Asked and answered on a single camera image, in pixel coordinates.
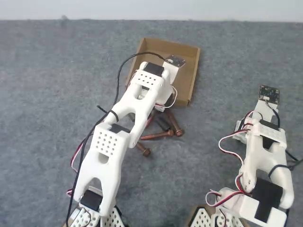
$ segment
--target circuit board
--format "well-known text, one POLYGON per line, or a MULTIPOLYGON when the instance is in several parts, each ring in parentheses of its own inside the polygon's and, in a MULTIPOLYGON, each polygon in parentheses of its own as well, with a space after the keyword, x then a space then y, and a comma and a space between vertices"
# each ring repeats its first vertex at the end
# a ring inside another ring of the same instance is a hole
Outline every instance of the circuit board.
POLYGON ((265 85, 260 86, 259 100, 279 104, 280 90, 265 85))

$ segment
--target black cable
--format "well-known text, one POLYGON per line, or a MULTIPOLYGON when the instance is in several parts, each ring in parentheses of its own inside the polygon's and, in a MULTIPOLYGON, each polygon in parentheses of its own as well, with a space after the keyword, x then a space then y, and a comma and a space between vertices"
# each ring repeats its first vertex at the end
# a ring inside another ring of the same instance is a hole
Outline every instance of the black cable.
POLYGON ((270 176, 272 175, 273 171, 274 171, 275 169, 277 169, 278 167, 283 167, 283 168, 289 169, 291 166, 286 166, 286 165, 282 165, 282 164, 275 165, 275 166, 270 170, 270 172, 268 173, 268 177, 269 177, 269 178, 270 178, 270 176))
POLYGON ((119 117, 118 117, 118 115, 115 113, 115 111, 113 111, 113 110, 106 111, 105 109, 103 109, 103 108, 102 108, 101 106, 99 106, 99 105, 97 105, 97 107, 98 107, 101 111, 103 111, 104 113, 107 113, 107 112, 112 113, 112 114, 115 116, 116 121, 117 121, 117 122, 119 121, 119 117))
POLYGON ((118 117, 118 115, 115 113, 115 111, 110 110, 109 112, 112 113, 112 114, 115 116, 116 121, 118 122, 118 121, 119 121, 119 117, 118 117))
POLYGON ((290 166, 290 170, 293 170, 296 166, 300 165, 303 162, 303 158, 299 161, 297 161, 295 164, 293 164, 292 166, 290 166))
POLYGON ((242 126, 244 125, 245 120, 246 120, 248 114, 249 114, 249 112, 244 116, 244 118, 243 118, 242 121, 240 122, 240 125, 239 125, 239 127, 238 127, 238 131, 239 131, 239 130, 242 128, 242 126))
POLYGON ((279 164, 279 165, 275 165, 271 170, 270 172, 268 173, 268 177, 270 178, 270 176, 272 175, 273 171, 275 169, 277 169, 278 167, 283 167, 283 168, 287 168, 289 169, 290 171, 293 171, 294 168, 298 165, 300 165, 301 163, 303 162, 303 158, 299 161, 297 161, 295 164, 291 165, 291 166, 286 166, 286 165, 282 165, 282 164, 279 164))
POLYGON ((274 108, 272 108, 272 107, 268 104, 268 101, 267 101, 267 100, 266 100, 266 105, 274 112, 274 114, 275 114, 275 116, 276 116, 276 118, 277 118, 277 120, 278 120, 278 128, 280 128, 280 117, 279 117, 277 111, 275 111, 274 108))
POLYGON ((289 157, 291 157, 295 161, 299 161, 295 156, 293 156, 291 153, 289 153, 288 150, 285 150, 286 154, 288 154, 289 157))
POLYGON ((84 149, 86 146, 87 141, 89 140, 89 137, 91 135, 91 133, 94 131, 95 127, 100 124, 108 115, 109 112, 107 112, 103 117, 101 117, 96 123, 95 125, 92 127, 92 129, 89 131, 89 134, 86 136, 86 138, 84 139, 83 145, 82 145, 82 149, 81 149, 81 154, 80 154, 80 161, 79 161, 79 167, 78 167, 78 171, 74 180, 74 184, 72 186, 72 191, 71 191, 71 199, 70 199, 70 204, 68 207, 68 211, 67 211, 67 216, 66 216, 66 220, 65 220, 65 224, 66 227, 69 227, 68 225, 68 219, 70 218, 70 214, 71 214, 71 207, 72 207, 72 201, 73 201, 73 197, 74 197, 74 192, 75 192, 75 188, 77 185, 77 181, 78 181, 78 177, 79 177, 79 173, 81 170, 81 166, 82 166, 82 162, 83 162, 83 157, 84 157, 84 149))
POLYGON ((143 54, 151 54, 151 55, 155 55, 159 58, 161 58, 162 60, 166 61, 161 55, 157 54, 157 53, 154 53, 154 52, 141 52, 141 53, 135 53, 133 55, 131 55, 130 57, 128 57, 122 64, 121 66, 119 67, 119 70, 118 70, 118 83, 117 83, 117 89, 116 89, 116 96, 115 96, 115 100, 114 100, 114 104, 116 104, 117 100, 118 100, 118 96, 119 96, 119 78, 120 78, 120 73, 121 73, 121 70, 123 68, 123 66, 125 65, 125 63, 128 62, 128 60, 136 57, 136 56, 139 56, 139 55, 143 55, 143 54))
MULTIPOLYGON (((135 53, 133 55, 131 55, 130 57, 128 57, 122 64, 121 66, 119 67, 119 70, 118 70, 118 75, 117 75, 117 88, 116 88, 116 96, 115 96, 115 99, 114 99, 114 103, 113 103, 113 106, 117 103, 118 101, 118 97, 119 97, 119 84, 120 84, 120 73, 121 73, 121 70, 123 68, 123 66, 125 65, 125 63, 132 59, 133 57, 136 57, 138 55, 143 55, 143 54, 152 54, 152 55, 155 55, 159 58, 161 58, 162 60, 165 61, 165 59, 157 54, 157 53, 154 53, 154 52, 141 52, 141 53, 135 53)), ((103 112, 105 111, 103 108, 101 108, 101 106, 97 106, 100 110, 102 110, 103 112)), ((92 127, 92 129, 89 131, 89 134, 85 137, 84 139, 84 142, 83 142, 83 145, 82 145, 82 149, 81 149, 81 154, 80 154, 80 161, 79 161, 79 167, 78 167, 78 171, 77 171, 77 174, 76 174, 76 177, 75 177, 75 180, 74 180, 74 184, 72 186, 72 191, 71 191, 71 199, 70 199, 70 204, 69 204, 69 207, 68 207, 68 212, 67 212, 67 216, 66 216, 66 221, 65 221, 65 224, 66 224, 66 227, 69 227, 68 225, 68 219, 70 218, 70 214, 71 214, 71 207, 72 207, 72 201, 73 201, 73 197, 74 197, 74 191, 75 191, 75 188, 76 188, 76 185, 77 185, 77 181, 78 181, 78 177, 79 177, 79 173, 80 173, 80 169, 81 169, 81 165, 82 165, 82 162, 83 162, 83 157, 84 157, 84 150, 85 150, 85 146, 86 146, 86 143, 87 141, 89 140, 89 137, 90 135, 92 134, 92 132, 94 131, 95 127, 100 124, 106 117, 107 115, 110 113, 110 111, 106 112, 104 114, 103 117, 101 117, 96 123, 95 125, 92 127)))
POLYGON ((102 111, 104 112, 105 114, 107 113, 107 111, 105 109, 103 109, 101 106, 97 105, 97 107, 102 111))

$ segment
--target black strap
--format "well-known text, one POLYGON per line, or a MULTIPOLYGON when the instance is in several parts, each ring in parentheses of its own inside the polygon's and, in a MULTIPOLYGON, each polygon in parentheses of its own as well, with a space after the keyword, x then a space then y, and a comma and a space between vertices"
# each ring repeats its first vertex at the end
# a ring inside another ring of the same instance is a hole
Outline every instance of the black strap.
MULTIPOLYGON (((97 105, 97 107, 98 107, 101 111, 103 111, 104 113, 107 113, 107 111, 106 111, 105 109, 103 109, 101 106, 97 105)), ((110 110, 110 111, 108 111, 108 112, 109 112, 109 113, 112 113, 112 114, 115 116, 117 122, 119 121, 118 115, 117 115, 113 110, 110 110)))
POLYGON ((268 177, 269 177, 269 178, 270 178, 270 176, 272 175, 273 171, 274 171, 275 169, 277 169, 278 167, 283 167, 283 168, 287 168, 287 169, 290 168, 290 166, 286 166, 286 165, 281 165, 281 164, 275 165, 275 166, 270 170, 270 172, 268 173, 268 177))
POLYGON ((118 115, 113 110, 110 110, 109 112, 116 117, 116 121, 118 122, 119 121, 118 115))

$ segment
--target brown cardboard box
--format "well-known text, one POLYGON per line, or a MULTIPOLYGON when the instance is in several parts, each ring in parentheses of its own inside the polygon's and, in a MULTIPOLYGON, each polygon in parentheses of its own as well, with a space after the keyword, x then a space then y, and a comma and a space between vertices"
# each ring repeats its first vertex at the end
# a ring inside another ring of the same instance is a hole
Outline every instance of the brown cardboard box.
MULTIPOLYGON (((185 59, 186 63, 178 71, 173 86, 178 91, 176 105, 188 106, 194 89, 194 83, 200 57, 200 48, 155 38, 143 38, 140 42, 137 53, 146 51, 158 53, 164 58, 167 58, 173 54, 185 59)), ((126 85, 128 84, 129 79, 131 78, 135 70, 140 67, 140 64, 143 61, 150 61, 158 65, 163 64, 163 60, 151 54, 136 56, 129 71, 126 80, 126 85)))

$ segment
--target white wall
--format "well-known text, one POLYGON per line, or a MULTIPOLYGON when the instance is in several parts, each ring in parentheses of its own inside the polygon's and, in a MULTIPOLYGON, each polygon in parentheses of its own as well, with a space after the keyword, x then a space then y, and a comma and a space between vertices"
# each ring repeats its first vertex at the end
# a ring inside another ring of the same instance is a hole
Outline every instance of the white wall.
POLYGON ((303 0, 0 0, 0 19, 303 22, 303 0))

